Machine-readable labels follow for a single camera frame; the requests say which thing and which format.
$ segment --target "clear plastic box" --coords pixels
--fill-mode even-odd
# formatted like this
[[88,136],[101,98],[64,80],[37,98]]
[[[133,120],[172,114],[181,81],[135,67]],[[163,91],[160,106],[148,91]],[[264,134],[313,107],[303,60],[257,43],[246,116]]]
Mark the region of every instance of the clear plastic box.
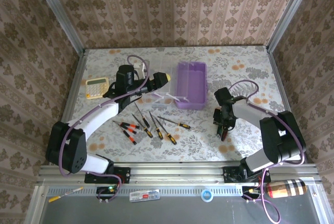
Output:
[[[153,79],[153,74],[156,72],[167,73],[171,76],[171,80],[164,85],[162,88],[142,95],[142,101],[144,103],[155,103],[155,104],[171,104],[175,101],[187,101],[188,86],[176,95],[177,81],[178,81],[178,64],[183,63],[183,69],[188,70],[188,62],[182,62],[179,56],[164,56],[164,57],[147,57],[144,58],[149,61],[150,78]],[[188,84],[188,76],[183,77],[183,82]]]

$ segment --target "patterned wallpaper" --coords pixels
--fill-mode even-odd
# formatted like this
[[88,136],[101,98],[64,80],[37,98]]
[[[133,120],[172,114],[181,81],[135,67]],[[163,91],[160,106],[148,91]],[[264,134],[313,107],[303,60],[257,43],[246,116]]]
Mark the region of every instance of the patterned wallpaper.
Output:
[[0,223],[23,223],[77,59],[45,0],[0,0]]
[[289,0],[60,0],[85,48],[264,45]]
[[334,209],[334,0],[303,0],[274,57]]

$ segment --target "blue tape roll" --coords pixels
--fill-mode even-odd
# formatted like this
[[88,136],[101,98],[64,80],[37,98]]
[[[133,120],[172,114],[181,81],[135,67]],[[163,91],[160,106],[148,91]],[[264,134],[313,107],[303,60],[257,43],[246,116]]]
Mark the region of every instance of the blue tape roll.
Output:
[[202,201],[204,202],[210,202],[213,199],[213,193],[211,192],[211,190],[209,189],[205,189],[202,191],[202,193],[200,194],[200,198],[202,199]]

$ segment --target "black and yellow screwdriver handle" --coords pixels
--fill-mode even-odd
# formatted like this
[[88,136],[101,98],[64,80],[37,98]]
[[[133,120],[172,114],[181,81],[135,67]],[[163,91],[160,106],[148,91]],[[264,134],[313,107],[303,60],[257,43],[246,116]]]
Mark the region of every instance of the black and yellow screwdriver handle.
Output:
[[172,136],[171,134],[167,134],[167,137],[172,141],[172,143],[173,143],[174,145],[177,144],[176,140],[173,138],[173,136]]
[[150,131],[148,131],[148,129],[145,127],[144,131],[147,133],[148,136],[150,136],[150,138],[153,138],[153,135]]
[[183,127],[183,128],[185,128],[185,129],[190,130],[190,126],[188,126],[188,125],[186,125],[186,124],[179,123],[178,125],[179,125],[180,127]]
[[163,136],[162,136],[162,133],[160,132],[160,129],[157,127],[157,133],[159,135],[159,138],[160,139],[163,139]]
[[144,121],[145,125],[150,128],[150,124],[148,124],[147,120],[145,119],[145,117],[142,118],[142,120]]

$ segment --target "calculator keypad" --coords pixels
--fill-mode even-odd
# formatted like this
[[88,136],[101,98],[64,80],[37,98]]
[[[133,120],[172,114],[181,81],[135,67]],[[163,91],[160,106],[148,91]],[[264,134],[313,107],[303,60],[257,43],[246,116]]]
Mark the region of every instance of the calculator keypad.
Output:
[[95,99],[101,98],[108,91],[107,82],[87,85],[86,84],[86,98]]

